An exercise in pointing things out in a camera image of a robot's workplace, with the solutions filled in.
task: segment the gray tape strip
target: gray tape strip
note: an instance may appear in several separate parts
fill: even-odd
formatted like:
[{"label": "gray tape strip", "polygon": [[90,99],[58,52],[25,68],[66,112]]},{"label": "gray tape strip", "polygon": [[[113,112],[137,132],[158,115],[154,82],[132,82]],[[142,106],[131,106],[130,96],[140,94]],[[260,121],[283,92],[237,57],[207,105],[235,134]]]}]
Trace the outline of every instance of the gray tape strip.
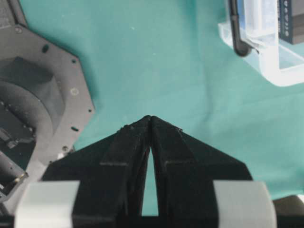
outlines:
[{"label": "gray tape strip", "polygon": [[276,228],[275,208],[262,182],[215,180],[219,228]]}]

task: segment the screw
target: screw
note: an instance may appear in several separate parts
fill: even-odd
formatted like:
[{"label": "screw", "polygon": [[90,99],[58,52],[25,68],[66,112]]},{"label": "screw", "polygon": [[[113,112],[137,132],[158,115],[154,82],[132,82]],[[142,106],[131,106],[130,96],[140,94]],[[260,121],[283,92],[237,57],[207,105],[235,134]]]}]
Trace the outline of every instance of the screw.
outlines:
[{"label": "screw", "polygon": [[72,88],[72,89],[71,89],[71,94],[72,94],[73,96],[77,96],[77,95],[79,94],[79,90],[78,90],[77,88]]},{"label": "screw", "polygon": [[64,147],[62,147],[62,150],[63,150],[64,152],[68,152],[68,147],[67,147],[67,146],[64,146]]},{"label": "screw", "polygon": [[22,29],[19,28],[19,27],[16,27],[16,28],[15,28],[15,31],[16,31],[16,33],[18,33],[18,34],[21,34],[21,33],[22,33]]}]

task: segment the white tape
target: white tape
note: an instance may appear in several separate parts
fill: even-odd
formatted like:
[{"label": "white tape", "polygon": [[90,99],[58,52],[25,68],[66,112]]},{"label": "white tape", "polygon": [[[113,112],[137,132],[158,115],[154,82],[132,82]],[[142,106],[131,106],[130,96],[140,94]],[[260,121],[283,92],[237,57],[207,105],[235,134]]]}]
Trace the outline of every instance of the white tape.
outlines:
[{"label": "white tape", "polygon": [[276,228],[275,208],[262,182],[215,180],[219,228]]},{"label": "white tape", "polygon": [[79,181],[50,181],[27,186],[17,207],[15,228],[73,228]]}]

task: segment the black handle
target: black handle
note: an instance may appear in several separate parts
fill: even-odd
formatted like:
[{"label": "black handle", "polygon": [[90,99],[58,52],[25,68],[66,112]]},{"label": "black handle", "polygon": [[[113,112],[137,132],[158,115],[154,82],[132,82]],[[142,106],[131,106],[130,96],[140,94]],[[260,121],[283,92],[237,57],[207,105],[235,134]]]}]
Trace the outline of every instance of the black handle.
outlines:
[{"label": "black handle", "polygon": [[250,54],[252,47],[241,40],[238,15],[238,0],[229,0],[229,11],[231,21],[231,32],[233,39],[233,48],[237,55],[245,57]]}]

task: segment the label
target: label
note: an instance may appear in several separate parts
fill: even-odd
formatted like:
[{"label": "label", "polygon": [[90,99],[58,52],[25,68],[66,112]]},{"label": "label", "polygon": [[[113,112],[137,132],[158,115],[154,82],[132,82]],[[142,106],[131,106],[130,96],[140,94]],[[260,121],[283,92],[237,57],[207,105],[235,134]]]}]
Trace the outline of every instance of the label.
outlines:
[{"label": "label", "polygon": [[279,36],[281,39],[292,43],[293,41],[293,18],[292,18],[292,7],[291,0],[280,0],[280,32]]}]

